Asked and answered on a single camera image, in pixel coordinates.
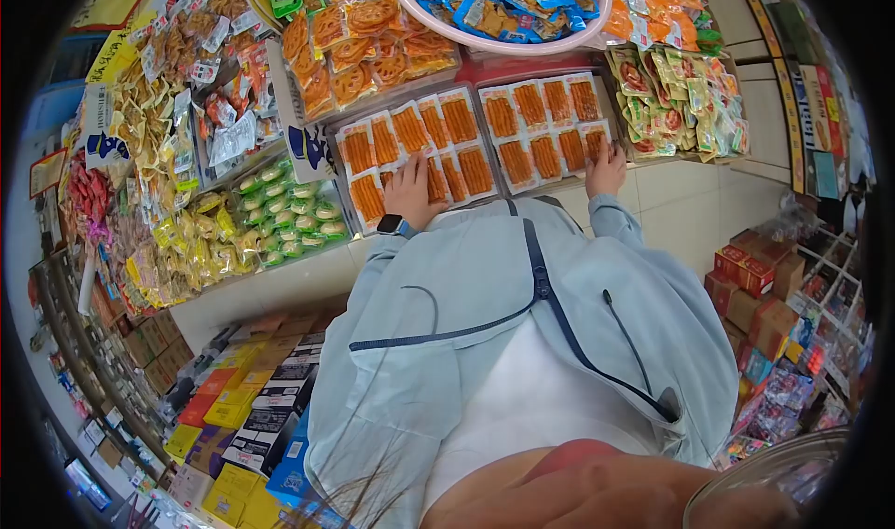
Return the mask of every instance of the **cardboard box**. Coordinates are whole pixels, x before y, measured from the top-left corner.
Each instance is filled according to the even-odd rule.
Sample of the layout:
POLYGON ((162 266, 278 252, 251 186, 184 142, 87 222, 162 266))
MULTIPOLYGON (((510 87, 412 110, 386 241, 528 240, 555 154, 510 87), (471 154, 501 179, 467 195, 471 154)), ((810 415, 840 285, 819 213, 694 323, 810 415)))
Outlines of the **cardboard box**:
POLYGON ((729 320, 722 320, 722 327, 724 332, 727 333, 730 348, 733 350, 733 356, 736 358, 739 356, 739 351, 748 343, 749 335, 729 320))
POLYGON ((802 287, 805 276, 805 259, 796 254, 788 254, 774 270, 773 294, 786 302, 802 287))
POLYGON ((206 425, 196 438, 193 449, 187 454, 185 463, 210 475, 213 479, 218 478, 221 467, 226 463, 222 455, 235 435, 236 430, 232 428, 206 425))
POLYGON ((251 471, 230 464, 224 465, 218 479, 211 485, 211 490, 202 501, 202 510, 226 523, 227 526, 236 527, 245 511, 249 496, 252 495, 252 489, 260 479, 251 471))
POLYGON ((792 248, 788 244, 775 242, 755 230, 743 230, 731 238, 730 245, 772 267, 783 261, 792 252, 792 248))
POLYGON ((227 461, 270 476, 298 424, 292 410, 253 409, 224 452, 227 461))
POLYGON ((756 300, 746 292, 737 290, 730 297, 727 319, 748 333, 752 329, 752 317, 760 305, 762 305, 761 300, 756 300))
POLYGON ((224 428, 239 428, 252 411, 252 400, 257 391, 228 389, 221 393, 215 404, 202 417, 206 423, 224 428))
POLYGON ((217 400, 217 395, 205 395, 202 393, 193 395, 193 398, 186 404, 180 416, 177 417, 177 422, 189 424, 197 428, 205 428, 205 421, 202 420, 202 417, 205 416, 205 413, 217 400))
POLYGON ((170 310, 160 311, 154 316, 154 319, 158 331, 162 334, 162 337, 165 338, 167 344, 172 344, 175 340, 180 338, 180 329, 177 327, 177 323, 173 320, 170 310))
POLYGON ((177 470, 167 493, 186 512, 198 512, 215 480, 199 469, 183 465, 177 470))
POLYGON ((183 465, 187 454, 190 453, 190 449, 193 449, 196 438, 201 433, 202 428, 190 426, 189 424, 179 424, 165 443, 165 453, 171 456, 177 465, 183 465))
POLYGON ((776 362, 789 342, 789 331, 796 326, 799 315, 785 302, 770 298, 755 311, 749 330, 749 344, 776 362))
POLYGON ((267 480, 262 478, 252 487, 252 494, 242 512, 239 529, 270 529, 280 526, 280 516, 287 518, 292 509, 280 504, 265 488, 267 480))
POLYGON ((168 375, 165 367, 158 360, 153 360, 148 366, 143 368, 143 374, 146 376, 146 380, 152 389, 155 389, 160 396, 164 395, 173 385, 174 378, 168 375))
POLYGON ((715 305, 718 315, 724 317, 730 308, 730 297, 733 292, 739 290, 734 281, 719 270, 710 271, 705 275, 705 291, 709 293, 711 303, 715 305))
POLYGON ((103 461, 106 462, 106 465, 109 468, 116 468, 118 464, 121 463, 122 457, 124 457, 124 453, 121 452, 120 449, 112 442, 111 438, 105 438, 102 440, 99 445, 96 447, 96 453, 99 454, 100 457, 103 458, 103 461))
POLYGON ((137 330, 143 334, 143 340, 150 346, 153 355, 159 356, 167 348, 167 341, 162 336, 161 330, 158 329, 154 318, 150 317, 145 322, 140 323, 140 327, 137 330))
POLYGON ((133 330, 124 338, 124 347, 127 348, 128 354, 131 355, 133 365, 138 368, 145 368, 156 357, 152 354, 150 345, 143 338, 140 330, 133 330))

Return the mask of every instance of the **pink plastic basin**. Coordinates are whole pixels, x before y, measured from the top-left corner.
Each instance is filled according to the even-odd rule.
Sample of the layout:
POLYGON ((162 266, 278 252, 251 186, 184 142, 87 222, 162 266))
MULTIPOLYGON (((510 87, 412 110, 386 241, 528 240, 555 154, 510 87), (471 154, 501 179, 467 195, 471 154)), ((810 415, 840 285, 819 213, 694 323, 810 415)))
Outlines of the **pink plastic basin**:
POLYGON ((599 31, 602 29, 606 19, 609 18, 612 4, 612 0, 599 0, 599 18, 588 22, 586 30, 578 31, 562 40, 545 41, 538 44, 517 44, 487 40, 454 28, 426 12, 426 9, 422 8, 416 0, 398 0, 398 2, 413 18, 425 24, 427 28, 439 32, 445 38, 451 38, 453 41, 462 43, 470 48, 478 48, 504 55, 521 56, 553 55, 554 53, 563 53, 579 47, 605 50, 606 41, 601 38, 599 31))

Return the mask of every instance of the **snack package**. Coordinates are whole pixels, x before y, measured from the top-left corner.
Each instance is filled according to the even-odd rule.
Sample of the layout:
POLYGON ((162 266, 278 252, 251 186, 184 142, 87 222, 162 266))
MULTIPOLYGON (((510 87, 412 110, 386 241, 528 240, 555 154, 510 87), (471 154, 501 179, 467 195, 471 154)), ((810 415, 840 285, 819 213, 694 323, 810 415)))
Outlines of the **snack package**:
POLYGON ((369 119, 346 125, 336 134, 348 177, 369 170, 376 165, 372 125, 369 119))
POLYGON ((429 191, 429 204, 446 200, 448 204, 452 204, 454 199, 451 197, 448 180, 445 178, 444 170, 441 167, 441 159, 438 155, 426 158, 426 174, 427 189, 429 191))
POLYGON ((454 143, 451 142, 448 126, 445 124, 439 95, 432 94, 431 96, 420 98, 416 100, 416 104, 420 110, 422 120, 426 123, 426 131, 429 132, 432 143, 435 143, 435 148, 438 151, 453 148, 454 143))
POLYGON ((465 87, 448 90, 439 94, 441 112, 445 125, 455 145, 479 140, 479 128, 475 124, 473 100, 465 87))
POLYGON ((386 214, 379 174, 372 169, 353 177, 348 190, 364 232, 373 232, 386 214))
POLYGON ((444 151, 439 154, 439 159, 441 160, 441 170, 444 172, 447 187, 450 189, 451 199, 454 200, 454 206, 466 204, 469 197, 469 189, 464 182, 460 164, 456 160, 456 154, 453 151, 444 151))
POLYGON ((384 165, 397 162, 401 157, 398 150, 395 126, 391 121, 388 110, 380 111, 370 116, 370 124, 373 135, 373 145, 376 154, 376 164, 384 165))
POLYGON ((568 84, 563 77, 557 76, 538 81, 541 96, 546 102, 547 116, 550 124, 555 128, 568 127, 572 124, 572 98, 568 84))
POLYGON ((501 139, 496 143, 500 169, 507 179, 507 187, 513 195, 538 186, 528 142, 524 137, 501 139))
POLYGON ((366 62, 352 65, 338 75, 332 75, 330 86, 336 98, 336 108, 339 111, 376 92, 370 65, 366 62))
POLYGON ((481 143, 473 143, 456 151, 456 161, 460 165, 460 171, 470 195, 467 202, 482 199, 498 192, 485 154, 481 143))
POLYGON ((315 14, 310 23, 314 49, 324 51, 348 39, 348 31, 339 6, 326 7, 315 14))
POLYGON ((378 36, 393 28, 400 30, 397 0, 352 0, 342 5, 350 38, 378 36))
POLYGON ((610 145, 612 143, 609 120, 601 119, 591 123, 579 123, 577 128, 578 132, 581 133, 585 156, 596 161, 599 157, 599 144, 602 142, 603 137, 606 138, 607 143, 610 143, 610 145))
POLYGON ((435 145, 432 143, 429 133, 426 132, 425 123, 420 117, 420 110, 414 100, 389 113, 392 116, 398 143, 401 144, 406 154, 420 153, 429 156, 435 151, 435 145))
POLYGON ((333 73, 341 73, 362 61, 376 58, 376 40, 374 38, 346 40, 336 44, 330 50, 330 70, 333 73))
POLYGON ((479 89, 479 98, 485 108, 485 118, 494 139, 512 137, 519 134, 519 113, 510 97, 509 87, 493 86, 479 89))
POLYGON ((510 95, 525 122, 529 134, 547 131, 547 112, 536 80, 516 82, 509 85, 510 95))
POLYGON ((634 96, 637 98, 651 98, 654 96, 653 89, 647 77, 644 76, 640 65, 637 65, 637 58, 629 49, 612 49, 610 57, 613 65, 613 75, 619 81, 621 91, 626 96, 634 96))
POLYGON ((531 137, 528 142, 531 157, 538 169, 538 175, 544 184, 557 182, 563 177, 562 165, 559 163, 559 151, 557 140, 549 132, 531 137))
POLYGON ((574 127, 557 131, 559 154, 562 156, 563 177, 574 176, 585 171, 585 149, 581 134, 574 127))
POLYGON ((386 90, 404 82, 407 76, 407 56, 396 53, 391 57, 381 57, 372 62, 373 80, 381 90, 386 90))
POLYGON ((320 117, 336 106, 333 92, 330 89, 330 71, 321 66, 311 77, 308 85, 302 88, 305 119, 320 117))

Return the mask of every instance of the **yellow box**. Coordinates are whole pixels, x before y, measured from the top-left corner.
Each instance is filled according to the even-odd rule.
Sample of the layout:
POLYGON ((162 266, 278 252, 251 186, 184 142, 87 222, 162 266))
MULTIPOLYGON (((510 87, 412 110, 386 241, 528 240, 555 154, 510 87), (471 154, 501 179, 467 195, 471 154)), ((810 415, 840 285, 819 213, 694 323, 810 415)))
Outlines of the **yellow box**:
POLYGON ((259 481, 262 481, 259 474, 230 463, 224 464, 221 474, 202 501, 203 513, 212 518, 209 521, 221 521, 228 527, 238 526, 252 489, 259 481))
POLYGON ((193 444, 196 443, 196 438, 201 432, 202 428, 196 428, 189 424, 178 424, 165 444, 165 453, 171 456, 177 465, 183 465, 186 454, 193 448, 193 444))
POLYGON ((225 389, 202 420, 222 428, 238 430, 252 411, 252 400, 256 395, 256 389, 225 389))
POLYGON ((264 389, 264 384, 266 384, 274 375, 274 372, 275 370, 250 371, 246 374, 242 383, 239 384, 238 389, 254 389, 255 391, 261 391, 264 389))
POLYGON ((287 514, 292 511, 290 507, 281 504, 264 488, 267 483, 268 479, 263 475, 255 483, 245 510, 242 512, 239 529, 269 529, 276 525, 280 511, 285 511, 287 514))

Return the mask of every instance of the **red box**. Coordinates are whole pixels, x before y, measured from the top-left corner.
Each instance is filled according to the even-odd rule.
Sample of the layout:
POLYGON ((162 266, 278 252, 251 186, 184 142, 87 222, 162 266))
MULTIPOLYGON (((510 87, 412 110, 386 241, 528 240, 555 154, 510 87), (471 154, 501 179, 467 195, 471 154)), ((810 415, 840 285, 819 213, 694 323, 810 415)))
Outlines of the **red box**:
POLYGON ((739 279, 739 264, 748 259, 749 254, 733 245, 725 245, 715 252, 715 270, 719 270, 731 280, 739 279))
POLYGON ((709 293, 711 303, 715 305, 715 311, 718 311, 718 315, 722 317, 727 316, 730 309, 730 297, 737 290, 739 290, 737 283, 719 270, 713 270, 705 275, 705 291, 709 293))
POLYGON ((177 422, 196 428, 205 428, 205 421, 202 420, 202 417, 217 400, 217 395, 202 395, 201 393, 193 395, 193 398, 181 411, 180 416, 177 417, 177 422))
POLYGON ((774 267, 750 257, 739 264, 739 287, 758 298, 771 289, 774 267))
POLYGON ((840 134, 839 104, 836 103, 836 94, 833 93, 833 86, 830 84, 830 75, 827 73, 827 69, 821 65, 815 65, 814 70, 817 72, 817 81, 821 84, 822 103, 827 107, 827 119, 830 122, 830 144, 832 146, 830 152, 843 158, 845 151, 842 148, 842 135, 840 134))
POLYGON ((227 385, 227 382, 236 374, 238 368, 218 368, 211 372, 205 383, 196 389, 197 394, 213 395, 217 397, 227 385))

